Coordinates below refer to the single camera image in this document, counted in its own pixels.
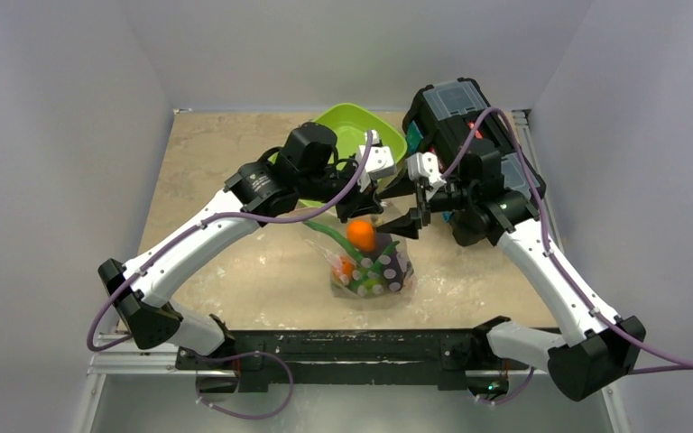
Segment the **clear zip top bag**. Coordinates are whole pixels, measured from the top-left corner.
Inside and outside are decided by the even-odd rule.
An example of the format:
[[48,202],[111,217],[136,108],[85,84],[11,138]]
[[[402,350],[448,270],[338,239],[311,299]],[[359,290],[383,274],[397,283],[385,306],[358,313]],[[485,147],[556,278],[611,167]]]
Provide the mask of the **clear zip top bag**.
[[332,212],[310,220],[336,229],[344,237],[347,224],[364,220],[374,226],[377,246],[372,253],[362,253],[364,259],[356,263],[329,237],[303,225],[302,237],[314,251],[321,254],[328,265],[329,286],[334,296],[343,299],[376,299],[410,292],[416,285],[415,270],[410,259],[407,241],[398,235],[379,233],[376,227],[400,215],[392,202],[383,201],[380,215],[359,216],[341,223]]

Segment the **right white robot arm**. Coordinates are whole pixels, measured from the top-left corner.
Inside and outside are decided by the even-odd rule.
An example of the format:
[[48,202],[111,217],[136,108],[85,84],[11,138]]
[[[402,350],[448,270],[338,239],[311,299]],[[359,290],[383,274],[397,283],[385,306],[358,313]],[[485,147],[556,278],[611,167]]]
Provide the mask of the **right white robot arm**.
[[485,157],[480,170],[460,175],[440,171],[437,154],[416,152],[385,191],[414,195],[416,205],[381,231],[416,239],[433,213],[463,215],[473,242],[487,240],[522,272],[556,321],[558,333],[524,327],[509,318],[478,328],[473,360],[491,367],[509,358],[549,374],[557,389],[582,401],[634,372],[647,331],[635,316],[622,318],[601,300],[557,249],[547,231],[537,191],[525,196],[508,188],[499,155]]

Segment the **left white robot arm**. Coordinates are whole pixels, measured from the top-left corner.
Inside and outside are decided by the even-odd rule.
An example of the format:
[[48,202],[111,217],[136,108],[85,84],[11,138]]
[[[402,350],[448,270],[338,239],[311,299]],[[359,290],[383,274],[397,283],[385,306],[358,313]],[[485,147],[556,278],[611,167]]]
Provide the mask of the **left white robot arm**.
[[225,323],[173,302],[177,290],[233,243],[268,225],[298,224],[335,209],[341,219],[378,214],[377,184],[393,173],[394,158],[375,130],[345,159],[329,127],[307,122],[281,146],[243,164],[194,216],[132,259],[110,258],[97,268],[125,325],[122,342],[142,350],[164,343],[198,353],[209,368],[230,363],[233,339]]

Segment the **orange fake fruit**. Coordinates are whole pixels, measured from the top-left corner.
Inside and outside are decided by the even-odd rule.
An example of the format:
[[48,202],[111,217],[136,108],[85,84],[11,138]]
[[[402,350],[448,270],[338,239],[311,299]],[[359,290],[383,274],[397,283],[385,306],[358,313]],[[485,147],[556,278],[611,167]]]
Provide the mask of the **orange fake fruit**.
[[364,220],[350,221],[346,226],[346,239],[362,253],[372,253],[376,250],[376,232],[370,222]]

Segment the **green fake bean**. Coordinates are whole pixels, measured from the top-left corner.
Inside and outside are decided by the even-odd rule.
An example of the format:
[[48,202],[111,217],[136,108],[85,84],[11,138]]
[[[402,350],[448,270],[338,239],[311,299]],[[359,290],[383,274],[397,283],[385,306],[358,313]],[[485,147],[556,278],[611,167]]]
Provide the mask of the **green fake bean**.
[[314,220],[306,220],[303,222],[303,225],[332,239],[344,250],[347,256],[353,259],[356,263],[363,261],[364,256],[336,229],[315,222]]

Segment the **green plastic tray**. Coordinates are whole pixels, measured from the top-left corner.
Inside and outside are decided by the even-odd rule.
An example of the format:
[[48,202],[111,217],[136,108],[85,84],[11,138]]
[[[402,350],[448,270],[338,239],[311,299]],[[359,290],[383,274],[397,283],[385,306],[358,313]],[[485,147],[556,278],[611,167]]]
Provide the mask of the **green plastic tray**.
[[[360,145],[390,148],[397,171],[406,153],[404,139],[395,128],[352,103],[336,104],[291,130],[271,168],[285,184],[292,207],[322,208],[337,195],[344,198],[354,187],[377,187],[378,193],[380,184],[391,177],[358,183],[367,160],[367,156],[361,161],[356,158]],[[329,211],[337,214],[336,204]]]

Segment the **black Delixi toolbox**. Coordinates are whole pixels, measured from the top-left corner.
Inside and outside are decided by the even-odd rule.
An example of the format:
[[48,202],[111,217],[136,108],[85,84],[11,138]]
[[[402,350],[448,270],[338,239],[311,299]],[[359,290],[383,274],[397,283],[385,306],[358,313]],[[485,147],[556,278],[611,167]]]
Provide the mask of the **black Delixi toolbox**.
[[460,246],[486,238],[483,202],[505,198],[519,204],[515,197],[519,192],[535,205],[529,183],[540,198],[545,197],[544,179],[530,163],[522,167],[514,149],[516,141],[500,116],[489,114],[481,123],[476,121],[489,106],[474,79],[457,78],[418,90],[402,120],[409,154],[436,154],[442,174],[457,163],[447,183],[465,195],[463,204],[445,210],[443,218]]

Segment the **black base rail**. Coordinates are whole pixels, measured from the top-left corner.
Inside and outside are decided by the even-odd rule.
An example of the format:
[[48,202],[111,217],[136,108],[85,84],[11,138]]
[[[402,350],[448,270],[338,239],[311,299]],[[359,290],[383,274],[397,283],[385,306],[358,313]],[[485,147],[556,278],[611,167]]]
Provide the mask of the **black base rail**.
[[440,391],[503,395],[526,364],[486,353],[473,328],[237,331],[235,342],[205,361],[179,348],[175,367],[225,372],[240,392],[271,384],[424,385]]

